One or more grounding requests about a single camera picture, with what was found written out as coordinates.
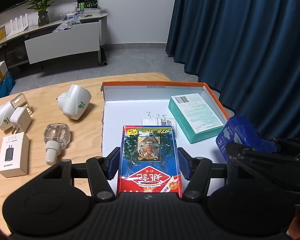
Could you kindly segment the red playing card box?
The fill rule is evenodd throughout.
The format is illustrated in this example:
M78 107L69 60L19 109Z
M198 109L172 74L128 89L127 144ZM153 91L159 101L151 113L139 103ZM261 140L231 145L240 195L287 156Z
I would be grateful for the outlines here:
M124 126L117 194L183 194L175 132L172 126Z

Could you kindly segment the teal white carton box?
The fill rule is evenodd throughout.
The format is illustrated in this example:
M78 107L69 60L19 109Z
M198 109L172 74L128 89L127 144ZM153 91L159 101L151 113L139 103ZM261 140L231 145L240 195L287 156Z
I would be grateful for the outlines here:
M224 126L198 93L172 96L168 108L191 144L217 136Z

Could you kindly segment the clear liquid refill bottle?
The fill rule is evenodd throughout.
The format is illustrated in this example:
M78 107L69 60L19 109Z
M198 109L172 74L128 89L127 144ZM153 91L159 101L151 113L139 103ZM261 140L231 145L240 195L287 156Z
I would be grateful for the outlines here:
M44 132L44 142L46 150L47 165L55 165L61 151L65 149L70 142L71 133L67 124L56 123L47 125Z

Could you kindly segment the blue plastic case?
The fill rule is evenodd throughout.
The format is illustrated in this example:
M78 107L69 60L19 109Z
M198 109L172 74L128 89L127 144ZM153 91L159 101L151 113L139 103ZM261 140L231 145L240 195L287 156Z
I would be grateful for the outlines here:
M228 161L230 158L226 150L226 145L229 142L251 146L258 152L266 153L267 151L256 129L245 116L231 117L216 138L216 144L225 161Z

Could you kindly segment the white plug-in vaporizer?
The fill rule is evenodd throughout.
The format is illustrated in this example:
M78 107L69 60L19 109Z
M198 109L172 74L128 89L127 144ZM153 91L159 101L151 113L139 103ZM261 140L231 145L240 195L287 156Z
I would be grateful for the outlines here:
M91 100L90 92L78 85L71 85L67 92L57 99L59 109L70 119L78 120Z

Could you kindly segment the white charger retail box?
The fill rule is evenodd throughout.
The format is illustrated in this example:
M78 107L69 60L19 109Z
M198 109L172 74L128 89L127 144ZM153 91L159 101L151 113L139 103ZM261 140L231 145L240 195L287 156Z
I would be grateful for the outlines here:
M0 150L0 174L5 178L28 174L30 140L25 132L3 138Z

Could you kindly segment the white usb charger cube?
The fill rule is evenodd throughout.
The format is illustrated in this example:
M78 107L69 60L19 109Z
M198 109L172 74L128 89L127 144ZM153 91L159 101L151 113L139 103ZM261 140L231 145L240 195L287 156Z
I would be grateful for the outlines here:
M13 126L12 134L26 132L32 122L32 118L24 107L17 107L11 115L10 122Z

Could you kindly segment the white vaporizer with clear bottle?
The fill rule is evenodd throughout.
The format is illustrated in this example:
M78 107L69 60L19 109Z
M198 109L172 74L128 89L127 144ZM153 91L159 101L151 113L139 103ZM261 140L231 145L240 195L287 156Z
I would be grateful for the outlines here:
M32 108L23 93L18 94L15 98L0 106L0 130L5 131L13 126L11 116L18 108L27 111L29 115L32 114Z

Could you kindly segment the white pill bottle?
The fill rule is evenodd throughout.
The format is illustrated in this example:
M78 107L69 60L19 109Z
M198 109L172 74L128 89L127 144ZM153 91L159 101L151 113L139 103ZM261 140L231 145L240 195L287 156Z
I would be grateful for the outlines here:
M142 126L171 126L174 129L176 128L176 120L173 118L150 118L142 119Z

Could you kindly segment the orange white cardboard box lid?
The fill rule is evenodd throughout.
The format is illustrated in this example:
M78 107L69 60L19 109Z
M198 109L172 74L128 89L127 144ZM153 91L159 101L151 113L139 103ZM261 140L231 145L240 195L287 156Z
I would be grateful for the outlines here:
M198 93L226 124L229 115L215 94L205 83L186 82L116 82L103 84L104 113L102 154L120 147L124 126L142 126L142 119L173 118L169 110L172 96ZM211 137L193 144L176 122L174 129L177 148L182 147L192 157L206 157L220 161L222 156L216 144L216 137ZM111 187L117 193L118 171L112 179Z

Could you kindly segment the blue plastic bag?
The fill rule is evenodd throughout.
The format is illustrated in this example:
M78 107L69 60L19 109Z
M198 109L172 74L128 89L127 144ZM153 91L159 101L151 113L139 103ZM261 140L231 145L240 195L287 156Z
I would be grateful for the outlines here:
M15 85L15 81L11 73L8 73L7 76L0 83L0 98L8 96L12 91L12 88Z

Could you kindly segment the blue curtain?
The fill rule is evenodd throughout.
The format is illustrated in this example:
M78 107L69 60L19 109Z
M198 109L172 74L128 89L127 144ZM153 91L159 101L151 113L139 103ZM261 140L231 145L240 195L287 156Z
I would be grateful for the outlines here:
M166 53L262 137L300 138L300 0L175 0Z

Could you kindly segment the white tv console cabinet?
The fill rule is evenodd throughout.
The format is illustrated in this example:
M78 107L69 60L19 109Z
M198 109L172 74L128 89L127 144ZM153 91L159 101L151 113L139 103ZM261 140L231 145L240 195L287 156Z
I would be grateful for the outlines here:
M82 17L80 24L70 29L53 32L62 22L45 26L37 25L0 41L0 61L8 68L22 64L34 64L59 57L97 52L98 64L102 64L102 47L107 42L106 13Z

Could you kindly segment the white router with antennas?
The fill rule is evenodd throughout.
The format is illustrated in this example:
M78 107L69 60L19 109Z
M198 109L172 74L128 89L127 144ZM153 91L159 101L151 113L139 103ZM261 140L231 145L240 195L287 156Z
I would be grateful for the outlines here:
M7 37L11 37L25 31L29 26L28 13L20 15L19 18L15 17L14 19L11 19L10 26L11 32L7 35Z

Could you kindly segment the black green display box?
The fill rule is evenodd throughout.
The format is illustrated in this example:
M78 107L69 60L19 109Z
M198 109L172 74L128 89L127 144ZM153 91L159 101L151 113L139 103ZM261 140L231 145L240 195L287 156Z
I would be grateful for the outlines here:
M98 0L77 0L77 11L98 9Z

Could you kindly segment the potted green plant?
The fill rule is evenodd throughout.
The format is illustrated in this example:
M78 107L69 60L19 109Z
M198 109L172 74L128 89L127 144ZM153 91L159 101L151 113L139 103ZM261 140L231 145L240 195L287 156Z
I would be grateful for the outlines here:
M35 10L38 13L38 26L50 23L47 8L54 3L54 0L26 0L27 9Z

